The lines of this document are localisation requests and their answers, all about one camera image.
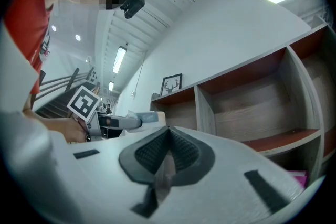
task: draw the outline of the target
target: staircase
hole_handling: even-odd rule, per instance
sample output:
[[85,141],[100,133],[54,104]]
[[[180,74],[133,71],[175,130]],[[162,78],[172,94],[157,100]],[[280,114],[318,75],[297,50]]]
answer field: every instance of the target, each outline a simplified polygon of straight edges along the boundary
[[[96,86],[88,82],[85,82],[82,85],[87,89],[89,89],[90,91]],[[76,90],[82,85],[74,87],[71,90],[65,92],[64,94],[61,94],[60,96],[56,97],[49,103],[39,108],[36,111],[36,114],[48,119],[67,118],[69,111],[69,109],[67,108],[67,104],[74,96]]]

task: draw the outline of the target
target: person's hand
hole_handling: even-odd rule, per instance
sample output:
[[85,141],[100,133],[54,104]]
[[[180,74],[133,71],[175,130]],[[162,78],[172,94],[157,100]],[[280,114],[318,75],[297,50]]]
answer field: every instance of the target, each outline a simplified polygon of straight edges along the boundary
[[86,133],[83,130],[83,128],[86,128],[85,122],[82,119],[77,120],[78,122],[73,118],[65,119],[62,134],[67,142],[84,143],[86,141]]

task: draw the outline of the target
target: red shirt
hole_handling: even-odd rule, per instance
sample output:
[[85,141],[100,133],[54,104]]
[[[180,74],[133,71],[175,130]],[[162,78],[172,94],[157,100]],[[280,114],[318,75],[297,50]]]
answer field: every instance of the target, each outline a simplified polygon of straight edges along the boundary
[[[49,18],[45,0],[12,0],[5,17],[5,26],[16,46],[40,73],[42,59],[46,59],[49,46]],[[31,91],[39,93],[39,80]]]

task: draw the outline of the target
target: deer picture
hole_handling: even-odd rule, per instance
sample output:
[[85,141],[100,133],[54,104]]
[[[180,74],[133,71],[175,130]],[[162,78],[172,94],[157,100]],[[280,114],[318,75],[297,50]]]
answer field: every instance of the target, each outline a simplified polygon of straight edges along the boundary
[[164,84],[163,88],[166,89],[166,91],[168,93],[171,93],[173,91],[173,89],[177,88],[180,85],[180,83],[179,83],[179,81],[177,79],[175,79],[175,83],[176,83],[175,86],[172,86],[172,88],[169,88],[169,87],[167,87],[168,86],[168,81],[166,81],[166,83]]

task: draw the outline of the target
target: black picture frame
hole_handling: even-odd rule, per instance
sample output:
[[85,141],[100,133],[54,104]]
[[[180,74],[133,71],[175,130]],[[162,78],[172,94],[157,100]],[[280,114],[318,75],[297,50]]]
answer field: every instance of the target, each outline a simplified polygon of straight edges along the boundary
[[163,92],[163,89],[164,89],[165,81],[166,81],[167,79],[171,79],[171,78],[176,78],[176,79],[178,79],[178,80],[179,80],[178,88],[179,88],[179,89],[182,88],[182,74],[176,74],[176,75],[173,75],[173,76],[165,77],[165,78],[163,78],[163,80],[162,80],[160,96],[162,96],[162,92]]

